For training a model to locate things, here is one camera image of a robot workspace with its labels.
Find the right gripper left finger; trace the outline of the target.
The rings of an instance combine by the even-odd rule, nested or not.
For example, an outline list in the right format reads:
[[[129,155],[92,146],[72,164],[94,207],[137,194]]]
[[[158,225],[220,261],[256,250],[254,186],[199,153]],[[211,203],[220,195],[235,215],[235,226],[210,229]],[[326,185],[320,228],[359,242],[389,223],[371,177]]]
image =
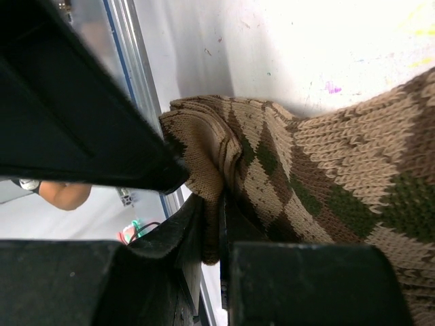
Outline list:
[[[1,242],[2,325],[193,325],[203,200],[131,244]]]

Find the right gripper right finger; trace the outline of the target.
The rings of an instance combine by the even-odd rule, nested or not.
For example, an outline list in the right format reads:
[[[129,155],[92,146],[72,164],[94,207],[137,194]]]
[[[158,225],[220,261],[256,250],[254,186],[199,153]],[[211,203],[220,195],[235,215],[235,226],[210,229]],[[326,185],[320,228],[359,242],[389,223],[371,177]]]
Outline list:
[[[412,325],[386,256],[368,245],[269,242],[221,197],[222,307],[230,325]]]

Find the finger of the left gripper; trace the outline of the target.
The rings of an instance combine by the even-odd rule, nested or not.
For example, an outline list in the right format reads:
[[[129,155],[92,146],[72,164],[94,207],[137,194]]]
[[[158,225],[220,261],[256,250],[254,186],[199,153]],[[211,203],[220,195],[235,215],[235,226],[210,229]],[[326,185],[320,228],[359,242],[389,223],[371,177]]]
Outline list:
[[[1,175],[169,194],[188,170],[51,1],[2,1]]]

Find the beige argyle sock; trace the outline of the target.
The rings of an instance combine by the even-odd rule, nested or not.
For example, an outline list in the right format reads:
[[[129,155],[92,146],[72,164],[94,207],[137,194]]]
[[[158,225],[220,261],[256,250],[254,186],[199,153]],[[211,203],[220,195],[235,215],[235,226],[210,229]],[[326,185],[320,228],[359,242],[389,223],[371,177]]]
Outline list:
[[[434,324],[433,69],[316,117],[258,99],[181,98],[160,126],[205,202],[205,264],[221,258],[218,206],[228,190],[269,240],[376,246],[414,323]]]

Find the person forearm in background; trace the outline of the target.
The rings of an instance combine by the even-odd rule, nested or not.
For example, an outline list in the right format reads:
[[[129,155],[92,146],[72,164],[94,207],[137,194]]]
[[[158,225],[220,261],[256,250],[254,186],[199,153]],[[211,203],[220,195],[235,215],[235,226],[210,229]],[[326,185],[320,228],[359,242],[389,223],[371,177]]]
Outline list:
[[[64,211],[73,211],[87,201],[92,185],[62,183],[32,179],[12,179],[12,182],[26,191],[42,197],[52,206]]]

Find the aluminium rail frame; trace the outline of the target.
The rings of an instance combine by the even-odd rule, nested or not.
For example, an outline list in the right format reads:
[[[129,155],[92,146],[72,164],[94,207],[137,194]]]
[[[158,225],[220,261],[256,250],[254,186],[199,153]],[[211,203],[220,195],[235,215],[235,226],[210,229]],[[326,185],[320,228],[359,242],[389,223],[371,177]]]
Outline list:
[[[159,129],[162,110],[134,1],[58,1],[68,23],[92,47],[106,69],[131,97],[141,114]],[[188,198],[186,188],[168,196],[139,189],[118,189],[124,206],[135,210],[136,218],[118,238],[130,243],[151,232],[176,213]],[[216,266],[195,269],[200,282],[194,288],[195,325],[227,325],[228,314],[220,304]]]

